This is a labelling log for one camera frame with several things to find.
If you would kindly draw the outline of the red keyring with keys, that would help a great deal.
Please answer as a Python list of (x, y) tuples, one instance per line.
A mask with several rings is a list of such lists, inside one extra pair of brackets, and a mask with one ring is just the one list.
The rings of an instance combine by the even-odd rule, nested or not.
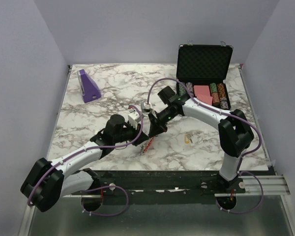
[(148, 141), (146, 141), (143, 145), (141, 145), (140, 153), (139, 155), (143, 155), (147, 152), (149, 147), (151, 146), (152, 142), (154, 140), (154, 137), (150, 138)]

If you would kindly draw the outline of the yellow tagged key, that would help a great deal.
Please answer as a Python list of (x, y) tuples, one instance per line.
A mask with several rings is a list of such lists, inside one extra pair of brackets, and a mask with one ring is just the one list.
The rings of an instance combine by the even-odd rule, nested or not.
[(190, 134), (186, 134), (186, 135), (184, 136), (184, 142), (185, 142), (186, 144), (192, 144), (192, 143), (193, 143), (193, 141), (192, 141), (192, 136), (191, 136)]

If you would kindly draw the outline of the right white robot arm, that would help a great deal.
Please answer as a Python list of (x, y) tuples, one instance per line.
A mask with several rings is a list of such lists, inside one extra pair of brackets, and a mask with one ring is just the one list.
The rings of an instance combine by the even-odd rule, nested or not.
[(222, 167), (219, 170), (220, 178), (216, 181), (217, 189), (223, 193), (229, 192), (234, 187), (234, 179), (238, 175), (244, 151), (254, 139), (251, 126), (248, 124), (241, 110), (227, 112), (200, 102), (185, 93), (176, 94), (169, 86), (158, 93), (159, 98), (167, 107), (156, 112), (151, 104), (144, 102), (141, 109), (148, 113), (150, 138), (167, 131), (167, 123), (176, 116), (186, 116), (200, 120), (219, 133), (220, 146), (224, 151)]

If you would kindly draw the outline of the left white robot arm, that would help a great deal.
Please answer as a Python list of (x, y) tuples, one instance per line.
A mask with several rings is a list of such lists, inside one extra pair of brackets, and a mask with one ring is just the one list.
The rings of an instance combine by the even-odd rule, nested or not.
[(140, 112), (129, 113), (128, 119), (112, 115), (105, 128), (76, 151), (53, 161), (38, 159), (20, 191), (27, 197), (28, 206), (35, 206), (45, 212), (59, 200), (64, 182), (80, 168), (102, 159), (116, 148), (136, 146), (147, 139), (143, 133), (143, 115)]

